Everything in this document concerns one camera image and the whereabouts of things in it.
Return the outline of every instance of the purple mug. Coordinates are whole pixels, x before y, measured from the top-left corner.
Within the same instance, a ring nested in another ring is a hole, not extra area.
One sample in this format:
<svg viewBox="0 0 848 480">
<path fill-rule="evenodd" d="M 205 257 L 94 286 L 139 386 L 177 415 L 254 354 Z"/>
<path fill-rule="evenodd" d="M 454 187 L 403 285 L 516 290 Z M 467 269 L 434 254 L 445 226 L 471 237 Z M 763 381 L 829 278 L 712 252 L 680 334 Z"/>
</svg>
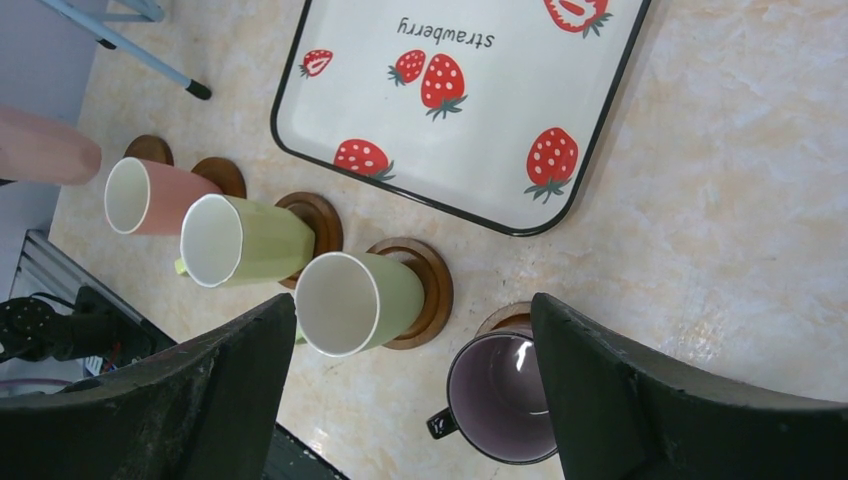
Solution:
<svg viewBox="0 0 848 480">
<path fill-rule="evenodd" d="M 482 454 L 513 465 L 557 453 L 530 325 L 499 328 L 462 347 L 447 396 L 448 408 L 427 420 L 433 438 L 459 430 Z"/>
</svg>

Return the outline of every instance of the cup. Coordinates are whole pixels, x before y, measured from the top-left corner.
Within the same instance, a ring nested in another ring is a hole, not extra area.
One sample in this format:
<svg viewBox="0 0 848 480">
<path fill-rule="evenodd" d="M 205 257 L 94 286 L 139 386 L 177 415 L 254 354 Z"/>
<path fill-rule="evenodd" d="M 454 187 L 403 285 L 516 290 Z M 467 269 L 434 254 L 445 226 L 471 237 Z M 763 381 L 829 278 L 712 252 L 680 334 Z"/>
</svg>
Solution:
<svg viewBox="0 0 848 480">
<path fill-rule="evenodd" d="M 424 306 L 424 287 L 397 260 L 330 252 L 300 274 L 294 304 L 306 342 L 325 355 L 346 357 L 405 332 Z"/>
<path fill-rule="evenodd" d="M 100 146 L 63 122 L 0 105 L 0 178 L 83 185 L 100 171 Z"/>
<path fill-rule="evenodd" d="M 465 345 L 451 364 L 448 408 L 429 420 L 435 439 L 459 430 L 481 453 L 513 465 L 557 452 L 529 324 L 509 325 Z"/>
<path fill-rule="evenodd" d="M 309 262 L 314 244 L 315 233 L 285 208 L 209 194 L 185 215 L 180 255 L 192 280 L 214 288 L 278 282 Z"/>
<path fill-rule="evenodd" d="M 209 193 L 221 189 L 191 172 L 126 157 L 106 181 L 106 220 L 118 233 L 178 235 L 189 207 Z"/>
</svg>

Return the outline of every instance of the pink cup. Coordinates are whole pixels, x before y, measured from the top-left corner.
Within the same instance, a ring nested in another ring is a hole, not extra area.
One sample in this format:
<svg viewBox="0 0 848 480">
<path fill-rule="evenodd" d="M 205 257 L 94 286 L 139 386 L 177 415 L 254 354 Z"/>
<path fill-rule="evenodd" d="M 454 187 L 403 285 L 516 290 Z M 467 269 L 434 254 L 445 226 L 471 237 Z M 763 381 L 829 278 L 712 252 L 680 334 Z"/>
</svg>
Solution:
<svg viewBox="0 0 848 480">
<path fill-rule="evenodd" d="M 127 157 L 106 181 L 106 220 L 118 233 L 179 235 L 188 208 L 207 193 L 222 192 L 191 172 Z"/>
</svg>

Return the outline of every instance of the black pole tip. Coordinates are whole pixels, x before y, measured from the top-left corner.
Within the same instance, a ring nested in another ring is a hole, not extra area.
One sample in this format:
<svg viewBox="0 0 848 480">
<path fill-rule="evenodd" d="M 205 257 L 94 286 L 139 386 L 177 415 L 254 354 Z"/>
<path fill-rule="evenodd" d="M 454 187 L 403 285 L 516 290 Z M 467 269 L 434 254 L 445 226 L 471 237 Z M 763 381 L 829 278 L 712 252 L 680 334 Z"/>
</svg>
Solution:
<svg viewBox="0 0 848 480">
<path fill-rule="evenodd" d="M 118 48 L 118 47 L 115 46 L 114 43 L 110 42 L 109 40 L 106 40 L 105 38 L 101 38 L 100 40 L 97 41 L 97 43 L 99 43 L 100 45 L 103 45 L 104 47 L 106 47 L 109 50 L 115 50 L 115 49 Z"/>
<path fill-rule="evenodd" d="M 201 100 L 209 100 L 212 98 L 212 90 L 202 83 L 197 83 L 194 80 L 188 85 L 186 91 Z"/>
</svg>

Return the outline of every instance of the cable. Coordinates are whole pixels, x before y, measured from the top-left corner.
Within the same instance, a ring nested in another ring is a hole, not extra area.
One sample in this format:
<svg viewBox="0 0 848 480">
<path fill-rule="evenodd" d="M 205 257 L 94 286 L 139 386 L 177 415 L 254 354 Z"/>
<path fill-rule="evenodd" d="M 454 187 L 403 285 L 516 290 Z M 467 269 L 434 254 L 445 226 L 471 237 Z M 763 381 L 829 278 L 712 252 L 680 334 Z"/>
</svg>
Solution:
<svg viewBox="0 0 848 480">
<path fill-rule="evenodd" d="M 100 369 L 100 373 L 106 373 L 112 368 L 112 365 L 115 364 L 115 359 L 118 358 L 118 352 L 121 351 L 121 342 L 115 342 L 115 346 L 112 347 L 112 355 L 109 356 L 109 361 L 103 365 L 103 368 Z"/>
<path fill-rule="evenodd" d="M 43 298 L 46 298 L 47 300 L 52 300 L 52 301 L 54 301 L 54 302 L 56 302 L 60 305 L 64 305 L 64 306 L 70 308 L 71 310 L 74 309 L 73 303 L 65 300 L 64 298 L 57 297 L 56 295 L 51 295 L 49 293 L 44 293 L 44 292 L 36 292 L 36 293 L 33 293 L 32 295 L 30 295 L 30 298 L 32 298 L 32 297 L 35 297 L 35 298 L 43 297 Z"/>
</svg>

